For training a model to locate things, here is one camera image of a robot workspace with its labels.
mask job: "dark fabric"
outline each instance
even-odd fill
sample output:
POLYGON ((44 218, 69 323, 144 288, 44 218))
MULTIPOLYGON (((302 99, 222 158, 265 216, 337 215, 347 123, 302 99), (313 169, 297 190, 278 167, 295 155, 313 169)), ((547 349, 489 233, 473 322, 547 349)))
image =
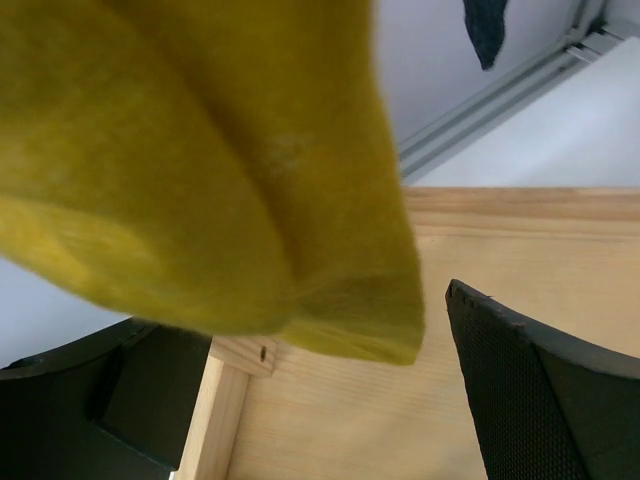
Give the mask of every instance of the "dark fabric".
POLYGON ((464 23, 483 70, 495 64, 505 38, 507 0, 463 0, 464 23))

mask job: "white wall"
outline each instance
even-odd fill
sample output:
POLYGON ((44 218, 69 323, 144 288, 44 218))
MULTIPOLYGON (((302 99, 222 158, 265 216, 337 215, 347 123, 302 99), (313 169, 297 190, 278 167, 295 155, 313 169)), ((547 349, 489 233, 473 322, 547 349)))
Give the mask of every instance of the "white wall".
POLYGON ((125 318, 94 307, 0 258, 0 368, 125 318))
POLYGON ((396 139, 471 98, 557 42, 574 0, 510 0, 507 39, 483 72, 467 37, 462 0, 379 0, 378 63, 396 139))
POLYGON ((628 20, 640 24, 640 0, 609 0, 607 20, 628 20))
POLYGON ((640 186, 640 39, 566 80, 414 186, 640 186))

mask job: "mustard yellow cloth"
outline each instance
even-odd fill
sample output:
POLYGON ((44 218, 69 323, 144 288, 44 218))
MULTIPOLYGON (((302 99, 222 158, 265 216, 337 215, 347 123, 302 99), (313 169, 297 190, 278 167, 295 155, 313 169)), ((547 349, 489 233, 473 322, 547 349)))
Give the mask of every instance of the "mustard yellow cloth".
POLYGON ((411 363, 368 0, 2 0, 0 251, 105 307, 411 363))

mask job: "yellow towel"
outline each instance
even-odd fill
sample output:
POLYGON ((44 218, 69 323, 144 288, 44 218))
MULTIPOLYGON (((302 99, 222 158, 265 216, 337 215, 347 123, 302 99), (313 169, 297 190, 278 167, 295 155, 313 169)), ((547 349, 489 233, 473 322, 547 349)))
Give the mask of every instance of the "yellow towel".
POLYGON ((212 334, 411 363, 369 0, 2 0, 0 251, 212 334))

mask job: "wooden edge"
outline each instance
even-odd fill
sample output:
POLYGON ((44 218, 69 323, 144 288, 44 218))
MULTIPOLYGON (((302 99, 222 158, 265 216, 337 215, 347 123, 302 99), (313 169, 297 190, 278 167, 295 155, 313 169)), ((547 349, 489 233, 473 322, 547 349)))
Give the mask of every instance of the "wooden edge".
POLYGON ((258 377, 270 377, 277 343, 268 337, 214 337, 211 355, 258 377))
POLYGON ((225 480, 249 374, 209 355, 175 480, 225 480))

